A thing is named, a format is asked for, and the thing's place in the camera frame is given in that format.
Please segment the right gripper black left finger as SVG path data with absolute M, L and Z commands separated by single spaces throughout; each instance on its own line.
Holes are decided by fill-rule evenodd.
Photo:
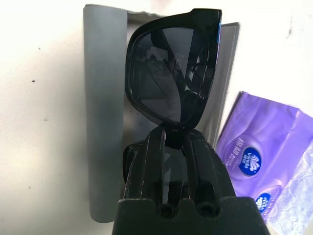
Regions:
M 156 127 L 145 140 L 124 149 L 124 199 L 151 199 L 156 204 L 162 203 L 165 135 L 162 127 Z

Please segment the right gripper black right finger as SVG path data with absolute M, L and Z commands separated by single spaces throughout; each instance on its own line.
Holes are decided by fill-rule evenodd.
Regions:
M 226 167 L 202 132 L 186 134 L 188 190 L 193 201 L 220 201 L 235 192 Z

